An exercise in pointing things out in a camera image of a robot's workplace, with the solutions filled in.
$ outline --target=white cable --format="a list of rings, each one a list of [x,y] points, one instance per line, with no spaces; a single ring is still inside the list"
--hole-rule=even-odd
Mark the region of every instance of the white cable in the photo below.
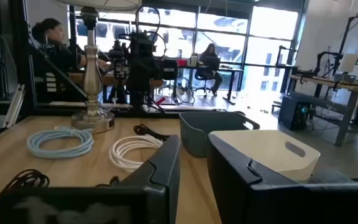
[[[114,165],[123,168],[127,172],[134,172],[143,164],[143,162],[136,162],[125,159],[125,154],[134,149],[158,149],[161,146],[162,141],[150,135],[129,136],[118,140],[109,149],[109,158]]]
[[[67,137],[79,138],[81,140],[81,144],[70,149],[53,151],[40,148],[40,145],[45,141]],[[66,159],[82,156],[91,150],[92,145],[92,129],[77,130],[64,126],[61,126],[55,130],[47,130],[35,133],[27,139],[27,148],[30,150],[30,152],[33,155],[44,159]]]

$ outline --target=computer tower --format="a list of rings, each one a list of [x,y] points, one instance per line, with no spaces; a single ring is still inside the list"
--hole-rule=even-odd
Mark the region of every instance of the computer tower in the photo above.
[[[289,130],[297,131],[306,129],[310,103],[298,101],[289,96],[283,97],[278,122]]]

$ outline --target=wooden tabletop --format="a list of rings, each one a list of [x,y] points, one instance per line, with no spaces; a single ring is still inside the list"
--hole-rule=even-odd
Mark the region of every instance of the wooden tabletop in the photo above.
[[[38,131],[56,126],[69,126],[70,117],[31,116],[0,134],[0,191],[20,171],[37,169],[50,178],[54,187],[92,187],[108,184],[114,175],[124,179],[129,174],[111,163],[108,149],[120,138],[134,135],[133,127],[145,124],[162,134],[180,135],[178,119],[118,118],[114,129],[95,134],[91,152],[74,159],[48,160],[33,156],[26,148],[26,139]],[[44,149],[64,149],[75,146],[78,139],[57,139],[46,142]],[[127,158],[146,161],[155,150],[130,152]],[[180,189],[177,223],[221,223],[208,177],[206,159],[180,152]]]
[[[296,80],[300,80],[302,76],[299,75],[290,75],[290,78],[296,79]],[[314,78],[303,78],[303,81],[305,82],[313,82],[315,84],[322,84],[322,85],[327,85],[330,87],[334,87],[335,82],[333,80],[327,79],[327,78],[322,78],[322,77],[314,77]],[[340,82],[338,84],[338,88],[343,88],[343,89],[347,89],[349,91],[356,91],[358,92],[358,84],[356,83],[348,83],[348,82]]]
[[[77,83],[77,84],[82,84],[82,78],[84,76],[83,73],[81,72],[70,72],[69,73],[70,79],[73,80],[73,82]],[[103,85],[106,86],[114,86],[114,85],[118,85],[119,81],[112,75],[103,75]],[[163,80],[152,80],[151,84],[154,87],[160,87],[163,84]]]

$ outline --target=white plastic bin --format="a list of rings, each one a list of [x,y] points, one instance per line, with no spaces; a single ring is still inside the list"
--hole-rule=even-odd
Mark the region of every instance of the white plastic bin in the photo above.
[[[320,153],[281,131],[213,131],[246,156],[292,180],[308,180]]]

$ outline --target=lamp shade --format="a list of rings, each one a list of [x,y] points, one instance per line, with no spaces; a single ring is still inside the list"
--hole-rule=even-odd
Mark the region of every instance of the lamp shade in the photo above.
[[[89,6],[100,11],[135,11],[141,4],[141,0],[53,0],[74,6]]]

